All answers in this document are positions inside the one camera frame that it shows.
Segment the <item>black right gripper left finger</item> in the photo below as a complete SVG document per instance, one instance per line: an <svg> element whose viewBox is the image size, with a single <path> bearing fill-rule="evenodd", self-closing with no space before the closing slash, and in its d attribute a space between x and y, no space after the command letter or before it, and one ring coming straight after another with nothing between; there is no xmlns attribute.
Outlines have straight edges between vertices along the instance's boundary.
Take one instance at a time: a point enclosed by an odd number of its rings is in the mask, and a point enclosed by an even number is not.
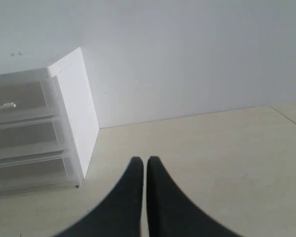
<svg viewBox="0 0 296 237"><path fill-rule="evenodd" d="M59 237L139 237L143 203L144 165L132 157L108 195Z"/></svg>

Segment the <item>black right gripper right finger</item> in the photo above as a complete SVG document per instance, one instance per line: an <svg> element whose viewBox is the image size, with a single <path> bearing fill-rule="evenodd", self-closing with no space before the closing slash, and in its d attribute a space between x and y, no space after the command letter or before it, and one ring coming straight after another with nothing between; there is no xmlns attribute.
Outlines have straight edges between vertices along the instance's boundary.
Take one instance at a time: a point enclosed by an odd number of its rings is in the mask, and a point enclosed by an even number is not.
<svg viewBox="0 0 296 237"><path fill-rule="evenodd" d="M238 237L196 206L177 186L159 157L147 163L146 207L151 237Z"/></svg>

